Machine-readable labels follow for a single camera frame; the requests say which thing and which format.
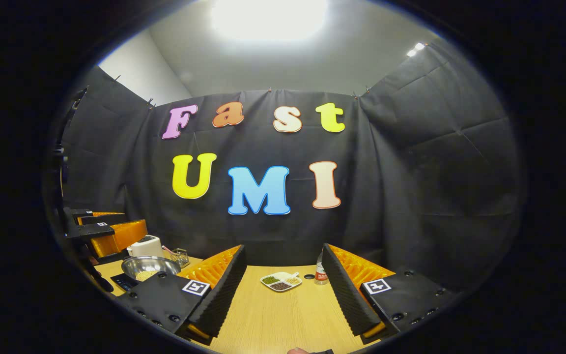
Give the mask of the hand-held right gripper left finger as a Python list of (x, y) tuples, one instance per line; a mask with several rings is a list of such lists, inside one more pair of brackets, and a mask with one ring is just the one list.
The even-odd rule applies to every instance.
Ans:
[(116, 300), (171, 334), (209, 345), (220, 334), (246, 269), (245, 247), (238, 245), (191, 270), (155, 270)]

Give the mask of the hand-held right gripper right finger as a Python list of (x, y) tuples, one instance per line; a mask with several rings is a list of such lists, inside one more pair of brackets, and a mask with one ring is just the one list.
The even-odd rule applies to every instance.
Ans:
[(419, 327), (458, 297), (411, 267), (388, 270), (330, 244), (322, 265), (352, 334), (362, 340)]

